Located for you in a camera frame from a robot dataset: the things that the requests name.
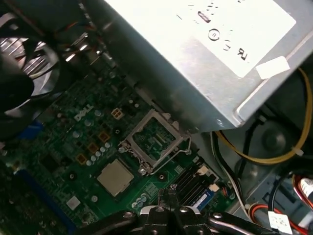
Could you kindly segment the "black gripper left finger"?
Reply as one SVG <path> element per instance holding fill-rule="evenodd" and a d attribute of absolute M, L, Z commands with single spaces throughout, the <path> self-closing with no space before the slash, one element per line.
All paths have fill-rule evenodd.
<path fill-rule="evenodd" d="M 157 205 L 134 211 L 118 211 L 99 221 L 98 235 L 167 235 L 170 231 L 169 188 L 159 190 Z"/>

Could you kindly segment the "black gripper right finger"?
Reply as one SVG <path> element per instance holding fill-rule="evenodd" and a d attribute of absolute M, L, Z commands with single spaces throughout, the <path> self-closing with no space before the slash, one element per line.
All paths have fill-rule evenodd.
<path fill-rule="evenodd" d="M 195 207 L 180 203 L 178 186 L 171 185 L 174 196 L 172 209 L 177 227 L 183 235 L 277 235 L 278 232 L 267 229 L 226 212 L 210 212 L 202 216 Z"/>

